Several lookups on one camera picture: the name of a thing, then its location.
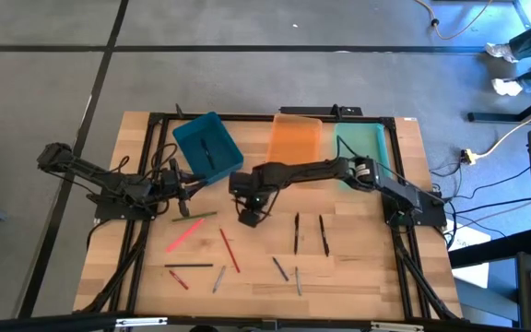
orange translucent container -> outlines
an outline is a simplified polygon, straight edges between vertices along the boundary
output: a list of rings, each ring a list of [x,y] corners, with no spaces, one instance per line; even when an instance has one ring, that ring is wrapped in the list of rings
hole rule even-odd
[[[319,160],[321,120],[278,113],[274,116],[267,161],[288,165]]]

gray marker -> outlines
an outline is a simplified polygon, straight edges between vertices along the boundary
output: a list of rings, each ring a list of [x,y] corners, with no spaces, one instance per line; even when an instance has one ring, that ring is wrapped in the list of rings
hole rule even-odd
[[[214,288],[212,289],[212,293],[216,293],[218,286],[220,286],[220,281],[222,280],[222,276],[225,274],[226,266],[222,266],[222,269],[220,270],[220,273],[218,274],[217,282],[214,284]]]
[[[299,296],[302,296],[301,275],[299,274],[299,267],[295,267],[294,272],[296,274],[296,288],[299,291]]]

wooden table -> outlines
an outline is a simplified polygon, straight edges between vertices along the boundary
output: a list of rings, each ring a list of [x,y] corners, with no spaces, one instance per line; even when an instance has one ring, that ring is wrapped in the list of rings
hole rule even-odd
[[[128,155],[123,172],[136,172],[149,113],[127,112],[114,148],[112,164]],[[396,118],[405,175],[431,189],[425,152],[417,120]],[[171,130],[183,121],[170,121]],[[243,170],[266,159],[271,123],[224,122],[244,156]],[[332,159],[334,125],[323,124],[321,158]],[[164,156],[170,152],[166,149]],[[189,170],[181,152],[175,155]],[[378,193],[342,188],[335,180],[294,184],[282,190],[272,216],[252,229],[237,221],[237,213],[223,180],[202,189],[188,204],[192,214],[217,210],[175,251],[165,249],[194,220],[179,217],[176,202],[154,220],[147,242],[136,314],[224,317],[402,320],[403,309],[390,230],[384,224]],[[301,213],[299,254],[293,254],[294,215]],[[323,215],[331,254],[324,254],[318,215]],[[79,283],[75,309],[89,304],[116,269],[124,234],[124,221],[112,221],[93,234]],[[218,227],[227,234],[241,273],[237,273]],[[443,238],[432,228],[417,227],[424,275],[451,311],[460,315],[454,278]],[[289,275],[286,282],[275,267],[275,256]],[[179,268],[175,272],[189,285],[185,290],[168,272],[168,263],[214,263],[209,268]],[[217,293],[212,289],[221,267],[227,266]],[[296,289],[294,268],[301,272],[302,296]],[[123,285],[119,309],[125,308]],[[409,276],[414,313],[419,300]]]

red marker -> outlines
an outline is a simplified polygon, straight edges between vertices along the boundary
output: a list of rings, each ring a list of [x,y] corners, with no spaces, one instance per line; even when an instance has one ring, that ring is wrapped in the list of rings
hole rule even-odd
[[[227,250],[229,250],[230,259],[232,259],[232,264],[235,265],[235,269],[237,270],[237,273],[241,273],[241,271],[239,270],[239,266],[237,265],[237,261],[235,260],[235,256],[232,254],[232,250],[230,249],[229,241],[227,241],[227,236],[225,235],[225,232],[222,231],[222,229],[219,229],[219,230],[220,230],[220,235],[222,235],[222,240],[225,241]]]
[[[184,287],[186,290],[188,290],[188,285],[185,284],[185,282],[183,282],[183,280],[180,279],[180,277],[178,277],[173,271],[170,270],[170,274],[177,280],[177,282],[180,283],[180,285],[182,285],[182,287]]]
[[[195,231],[195,229],[197,229],[198,226],[200,226],[202,221],[204,221],[204,219],[200,219],[194,225],[192,225],[192,227],[190,227],[187,231],[185,231],[185,233],[182,234],[182,236],[180,236],[177,240],[175,240],[174,243],[170,244],[170,246],[168,246],[167,249],[165,249],[165,251],[168,253],[173,251],[173,249],[175,249],[178,245],[180,245],[183,242],[183,240],[185,240],[186,237],[190,236],[190,234],[192,234]]]

table leg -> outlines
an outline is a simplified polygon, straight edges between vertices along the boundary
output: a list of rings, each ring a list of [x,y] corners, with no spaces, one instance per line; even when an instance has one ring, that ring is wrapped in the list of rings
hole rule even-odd
[[[458,268],[513,257],[520,252],[531,254],[531,230],[453,250],[448,255],[452,268]]]
[[[518,114],[505,113],[469,113],[468,121],[477,123],[519,124],[531,116],[531,105]]]

